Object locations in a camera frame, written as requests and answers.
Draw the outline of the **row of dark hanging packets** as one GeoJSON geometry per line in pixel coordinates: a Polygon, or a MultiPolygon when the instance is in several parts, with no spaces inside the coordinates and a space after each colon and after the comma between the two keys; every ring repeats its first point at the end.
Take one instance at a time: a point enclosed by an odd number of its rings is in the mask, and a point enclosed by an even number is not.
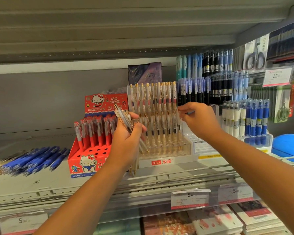
{"type": "Polygon", "coordinates": [[[294,23],[270,33],[267,58],[294,54],[294,23]]]}

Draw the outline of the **person's left hand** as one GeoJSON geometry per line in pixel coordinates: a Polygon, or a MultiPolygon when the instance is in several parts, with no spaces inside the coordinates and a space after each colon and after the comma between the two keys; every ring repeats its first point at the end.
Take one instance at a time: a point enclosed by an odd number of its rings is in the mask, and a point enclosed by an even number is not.
{"type": "Polygon", "coordinates": [[[118,118],[116,130],[113,135],[110,154],[106,164],[112,171],[126,172],[135,161],[139,152],[139,145],[131,142],[131,134],[118,118]]]}

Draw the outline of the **bundle of clear gold pens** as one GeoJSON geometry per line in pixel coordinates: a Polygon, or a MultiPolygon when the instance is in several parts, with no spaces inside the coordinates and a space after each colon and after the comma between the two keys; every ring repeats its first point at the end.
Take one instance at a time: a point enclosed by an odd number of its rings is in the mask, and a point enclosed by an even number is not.
{"type": "MultiPolygon", "coordinates": [[[[131,134],[134,126],[131,124],[128,115],[125,113],[124,110],[117,107],[116,104],[114,106],[115,106],[114,112],[115,112],[117,118],[121,119],[122,123],[125,125],[126,129],[131,134]]],[[[139,164],[139,156],[143,155],[144,153],[146,153],[148,151],[148,148],[147,148],[144,141],[142,139],[140,140],[138,156],[136,157],[135,161],[130,166],[130,168],[127,170],[129,172],[129,175],[131,175],[131,176],[136,175],[136,172],[138,170],[138,164],[139,164]]]]}

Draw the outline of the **red hanging packet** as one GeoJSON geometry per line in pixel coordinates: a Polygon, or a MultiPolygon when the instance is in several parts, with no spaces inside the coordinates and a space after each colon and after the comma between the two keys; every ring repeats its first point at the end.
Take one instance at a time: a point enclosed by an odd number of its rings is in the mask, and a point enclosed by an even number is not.
{"type": "Polygon", "coordinates": [[[293,116],[294,112],[294,84],[291,84],[290,99],[289,99],[289,117],[293,116]]]}

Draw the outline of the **yellow label strip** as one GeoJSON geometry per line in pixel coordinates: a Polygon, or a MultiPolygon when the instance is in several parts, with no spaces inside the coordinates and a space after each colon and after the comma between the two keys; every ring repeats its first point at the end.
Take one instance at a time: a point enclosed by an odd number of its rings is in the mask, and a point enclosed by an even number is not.
{"type": "Polygon", "coordinates": [[[221,154],[200,155],[200,156],[198,156],[198,160],[211,159],[211,158],[219,158],[219,157],[222,157],[222,155],[221,154]]]}

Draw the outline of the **rows of clear gold-clip pens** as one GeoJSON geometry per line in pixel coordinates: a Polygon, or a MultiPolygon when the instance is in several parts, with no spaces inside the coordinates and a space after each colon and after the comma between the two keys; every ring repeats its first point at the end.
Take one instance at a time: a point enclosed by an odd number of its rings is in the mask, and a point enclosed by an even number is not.
{"type": "Polygon", "coordinates": [[[153,153],[183,149],[182,125],[177,112],[176,82],[136,83],[127,86],[129,110],[147,128],[146,144],[153,153]]]}

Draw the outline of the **row of white pens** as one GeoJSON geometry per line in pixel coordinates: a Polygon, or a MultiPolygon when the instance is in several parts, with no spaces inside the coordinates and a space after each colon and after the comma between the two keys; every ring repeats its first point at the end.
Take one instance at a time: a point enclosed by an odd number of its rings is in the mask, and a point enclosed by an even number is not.
{"type": "Polygon", "coordinates": [[[241,141],[245,138],[246,107],[247,99],[222,104],[222,129],[241,141]]]}

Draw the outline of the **white floral notebook stack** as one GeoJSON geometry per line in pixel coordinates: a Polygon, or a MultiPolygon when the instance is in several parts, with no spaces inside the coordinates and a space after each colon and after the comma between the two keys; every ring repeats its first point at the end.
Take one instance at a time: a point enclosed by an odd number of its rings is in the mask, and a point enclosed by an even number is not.
{"type": "Polygon", "coordinates": [[[197,235],[240,235],[243,224],[228,205],[187,211],[197,235]]]}

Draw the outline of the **packaged green scissors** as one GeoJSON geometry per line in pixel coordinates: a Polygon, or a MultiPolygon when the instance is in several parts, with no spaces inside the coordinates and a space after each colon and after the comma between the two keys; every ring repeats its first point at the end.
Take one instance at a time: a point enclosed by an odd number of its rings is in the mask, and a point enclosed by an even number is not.
{"type": "Polygon", "coordinates": [[[274,123],[287,122],[290,114],[291,86],[278,86],[276,91],[274,123]]]}

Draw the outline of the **person's right hand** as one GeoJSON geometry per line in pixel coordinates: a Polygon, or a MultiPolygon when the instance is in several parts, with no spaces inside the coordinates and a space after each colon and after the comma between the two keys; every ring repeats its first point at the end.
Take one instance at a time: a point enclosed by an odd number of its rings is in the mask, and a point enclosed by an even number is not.
{"type": "Polygon", "coordinates": [[[178,106],[177,109],[178,112],[195,111],[196,119],[184,122],[198,138],[206,142],[211,142],[213,136],[223,132],[211,106],[204,103],[188,102],[182,106],[178,106]]]}

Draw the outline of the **person's right forearm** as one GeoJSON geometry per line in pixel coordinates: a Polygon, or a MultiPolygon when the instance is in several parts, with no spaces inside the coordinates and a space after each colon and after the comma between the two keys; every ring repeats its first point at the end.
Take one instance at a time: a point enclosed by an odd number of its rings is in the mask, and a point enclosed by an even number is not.
{"type": "Polygon", "coordinates": [[[294,167],[223,130],[198,137],[223,156],[294,235],[294,167]]]}

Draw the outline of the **packaged grey scissors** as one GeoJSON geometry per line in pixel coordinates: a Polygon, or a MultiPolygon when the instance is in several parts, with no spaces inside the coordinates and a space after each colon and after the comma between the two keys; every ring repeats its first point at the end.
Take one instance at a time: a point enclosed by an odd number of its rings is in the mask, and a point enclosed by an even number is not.
{"type": "Polygon", "coordinates": [[[250,74],[265,71],[270,34],[245,44],[242,70],[250,74]]]}

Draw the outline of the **hanging white price tag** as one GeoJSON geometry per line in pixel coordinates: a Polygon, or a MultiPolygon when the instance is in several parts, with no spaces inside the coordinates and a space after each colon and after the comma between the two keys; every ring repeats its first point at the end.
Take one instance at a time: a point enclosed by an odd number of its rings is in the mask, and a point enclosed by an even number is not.
{"type": "Polygon", "coordinates": [[[290,85],[294,66],[267,68],[265,70],[262,87],[290,85]]]}

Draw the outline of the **red cartoon cat display box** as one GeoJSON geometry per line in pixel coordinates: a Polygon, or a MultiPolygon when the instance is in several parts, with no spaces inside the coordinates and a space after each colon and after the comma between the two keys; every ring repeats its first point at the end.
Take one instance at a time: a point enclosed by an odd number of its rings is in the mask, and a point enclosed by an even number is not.
{"type": "MultiPolygon", "coordinates": [[[[92,94],[85,96],[85,117],[107,114],[115,115],[114,105],[128,110],[128,96],[118,94],[92,94]]],[[[111,150],[110,146],[96,146],[85,152],[78,151],[76,138],[68,156],[68,166],[71,178],[81,178],[94,175],[105,164],[111,150]]]]}

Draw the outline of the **white notebook stack red print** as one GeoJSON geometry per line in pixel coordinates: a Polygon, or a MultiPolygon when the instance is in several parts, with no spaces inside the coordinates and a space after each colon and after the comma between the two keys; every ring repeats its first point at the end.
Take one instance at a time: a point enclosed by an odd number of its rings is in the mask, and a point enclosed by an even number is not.
{"type": "Polygon", "coordinates": [[[261,200],[229,206],[243,224],[241,235],[290,235],[284,223],[261,200]]]}

